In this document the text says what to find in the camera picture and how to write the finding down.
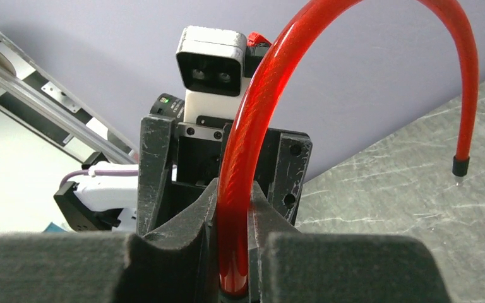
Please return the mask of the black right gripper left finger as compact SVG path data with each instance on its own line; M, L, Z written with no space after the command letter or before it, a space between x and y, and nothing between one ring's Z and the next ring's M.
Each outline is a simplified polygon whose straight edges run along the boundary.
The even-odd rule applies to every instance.
M217 182L141 236L0 235L0 302L217 302Z

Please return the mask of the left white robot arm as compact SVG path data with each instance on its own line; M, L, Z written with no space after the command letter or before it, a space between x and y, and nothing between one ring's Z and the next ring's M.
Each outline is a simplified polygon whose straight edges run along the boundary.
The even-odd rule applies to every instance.
M54 200L68 225L77 232L135 231L140 180L155 206L154 227L183 211L219 176L239 102L191 90L182 99L161 94L150 111L154 121L143 131L146 139L160 139L143 152L151 160L115 164L97 152L63 178ZM312 147L306 133L282 129L268 129L261 147L254 178L289 223L296 221Z

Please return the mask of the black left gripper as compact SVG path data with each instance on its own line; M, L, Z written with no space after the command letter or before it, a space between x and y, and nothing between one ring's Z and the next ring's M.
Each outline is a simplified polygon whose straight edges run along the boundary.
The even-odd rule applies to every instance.
M169 196L197 197L219 176L231 121L180 122L172 181L174 119L148 115L141 120L137 227L145 235L168 221ZM291 225L296 222L303 181L313 144L306 133L269 128L254 180L268 202Z

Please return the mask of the red cable bike lock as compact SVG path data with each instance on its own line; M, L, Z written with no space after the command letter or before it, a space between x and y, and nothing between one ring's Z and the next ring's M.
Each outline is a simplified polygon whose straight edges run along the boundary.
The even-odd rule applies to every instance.
M217 198L219 284L225 294L247 294L248 208L258 157L284 88L324 29L354 1L310 1L282 30L244 94L222 160ZM462 111L452 172L468 173L477 113L479 58L470 21L457 1L425 1L454 39L462 77Z

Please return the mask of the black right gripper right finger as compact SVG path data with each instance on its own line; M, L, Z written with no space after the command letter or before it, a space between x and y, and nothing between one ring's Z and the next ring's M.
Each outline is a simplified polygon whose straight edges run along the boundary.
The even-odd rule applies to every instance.
M248 211L250 302L450 302L429 249L389 234L310 234L253 184Z

